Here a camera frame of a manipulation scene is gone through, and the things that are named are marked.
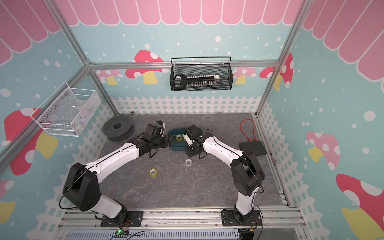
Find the teal plastic storage box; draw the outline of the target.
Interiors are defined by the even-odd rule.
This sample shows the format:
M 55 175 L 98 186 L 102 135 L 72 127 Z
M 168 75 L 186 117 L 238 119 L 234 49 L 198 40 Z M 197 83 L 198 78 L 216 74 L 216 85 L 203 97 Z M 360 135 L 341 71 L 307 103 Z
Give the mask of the teal plastic storage box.
M 173 144 L 171 146 L 171 150 L 174 152 L 179 152 L 179 151 L 185 151 L 185 146 L 187 145 L 187 142 L 184 139 L 183 133 L 186 130 L 186 128 L 179 128 L 179 129 L 172 129 L 169 131 L 169 135 L 172 136 L 173 138 Z M 176 135 L 182 135 L 183 140 L 181 142 L 178 142 L 176 140 Z

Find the white transparent tape roll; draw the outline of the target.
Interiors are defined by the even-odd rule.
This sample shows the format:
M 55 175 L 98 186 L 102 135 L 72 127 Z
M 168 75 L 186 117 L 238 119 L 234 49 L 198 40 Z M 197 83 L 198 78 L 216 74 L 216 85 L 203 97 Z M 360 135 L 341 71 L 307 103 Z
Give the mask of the white transparent tape roll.
M 185 165 L 186 165 L 186 167 L 191 167 L 192 164 L 193 164 L 193 162 L 192 162 L 191 159 L 187 159 L 187 160 L 185 160 Z

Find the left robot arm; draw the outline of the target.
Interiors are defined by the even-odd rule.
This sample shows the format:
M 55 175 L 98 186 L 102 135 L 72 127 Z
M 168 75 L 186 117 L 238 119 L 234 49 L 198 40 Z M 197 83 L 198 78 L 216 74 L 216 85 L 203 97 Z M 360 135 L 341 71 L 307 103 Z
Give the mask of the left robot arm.
M 150 153 L 151 150 L 172 146 L 171 135 L 145 137 L 144 135 L 130 139 L 116 151 L 101 159 L 82 165 L 71 166 L 64 188 L 63 197 L 82 212 L 93 211 L 123 224 L 128 221 L 127 208 L 100 191 L 100 183 L 114 171 L 125 164 Z

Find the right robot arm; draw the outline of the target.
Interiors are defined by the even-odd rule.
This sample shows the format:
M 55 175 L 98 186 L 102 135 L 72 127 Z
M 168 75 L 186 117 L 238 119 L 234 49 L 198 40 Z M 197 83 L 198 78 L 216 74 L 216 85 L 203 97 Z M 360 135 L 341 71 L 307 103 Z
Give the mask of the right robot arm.
M 189 157 L 207 153 L 215 156 L 231 168 L 232 178 L 238 190 L 235 213 L 243 220 L 247 219 L 255 209 L 255 197 L 262 187 L 265 173 L 251 151 L 236 150 L 221 141 L 211 133 L 183 134 L 187 142 L 185 151 Z

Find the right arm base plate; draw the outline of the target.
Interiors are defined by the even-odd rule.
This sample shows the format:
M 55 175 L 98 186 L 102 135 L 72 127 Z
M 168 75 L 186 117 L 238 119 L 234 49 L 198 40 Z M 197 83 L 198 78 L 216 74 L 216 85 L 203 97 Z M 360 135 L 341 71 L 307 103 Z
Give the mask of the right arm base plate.
M 233 226 L 250 226 L 258 227 L 263 225 L 263 220 L 261 212 L 258 210 L 253 210 L 247 215 L 243 216 L 237 210 L 221 210 L 221 219 L 222 225 L 224 227 L 233 227 Z

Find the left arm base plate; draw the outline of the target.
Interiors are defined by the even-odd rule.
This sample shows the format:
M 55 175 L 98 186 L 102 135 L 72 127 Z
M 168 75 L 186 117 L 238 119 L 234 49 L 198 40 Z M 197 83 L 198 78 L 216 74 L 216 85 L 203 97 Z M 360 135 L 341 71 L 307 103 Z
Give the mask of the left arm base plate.
M 102 228 L 125 228 L 140 227 L 143 220 L 143 211 L 121 211 L 114 219 L 103 217 L 100 227 Z

